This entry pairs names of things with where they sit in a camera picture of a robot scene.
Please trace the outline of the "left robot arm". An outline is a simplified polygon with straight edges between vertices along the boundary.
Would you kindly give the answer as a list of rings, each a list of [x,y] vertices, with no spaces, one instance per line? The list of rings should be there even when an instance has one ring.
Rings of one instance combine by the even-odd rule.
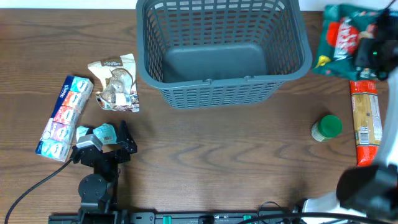
[[[94,134],[82,136],[72,147],[73,163],[93,168],[79,184],[81,209],[86,213],[109,213],[117,201],[119,179],[118,165],[129,162],[131,154],[137,152],[137,144],[132,138],[127,123],[122,120],[116,133],[115,151],[103,152],[103,144]]]

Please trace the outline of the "green Nescafe coffee bag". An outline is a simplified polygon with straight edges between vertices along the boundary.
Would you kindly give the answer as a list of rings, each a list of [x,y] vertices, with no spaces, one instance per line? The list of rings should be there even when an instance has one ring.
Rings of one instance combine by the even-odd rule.
[[[352,81],[375,80],[376,71],[355,65],[354,58],[363,38],[377,34],[381,10],[352,4],[329,4],[323,11],[323,28],[312,72]]]

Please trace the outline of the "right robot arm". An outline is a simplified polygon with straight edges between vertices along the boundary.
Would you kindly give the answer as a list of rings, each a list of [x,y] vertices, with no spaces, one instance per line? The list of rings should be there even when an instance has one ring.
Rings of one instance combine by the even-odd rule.
[[[350,81],[358,166],[293,210],[305,223],[397,220],[397,13],[328,5],[313,72]]]

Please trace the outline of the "orange spaghetti pasta packet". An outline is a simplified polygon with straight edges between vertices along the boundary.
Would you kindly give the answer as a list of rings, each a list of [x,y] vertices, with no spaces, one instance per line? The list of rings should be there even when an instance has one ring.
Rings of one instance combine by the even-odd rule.
[[[357,165],[369,166],[382,140],[382,122],[376,82],[350,81]]]

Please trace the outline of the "beige cookie snack bag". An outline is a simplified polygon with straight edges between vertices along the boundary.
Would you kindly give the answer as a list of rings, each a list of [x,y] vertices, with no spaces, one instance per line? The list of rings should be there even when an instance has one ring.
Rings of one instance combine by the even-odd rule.
[[[103,110],[133,113],[140,110],[133,54],[93,62],[88,64],[88,69],[103,87],[96,92],[96,100]]]

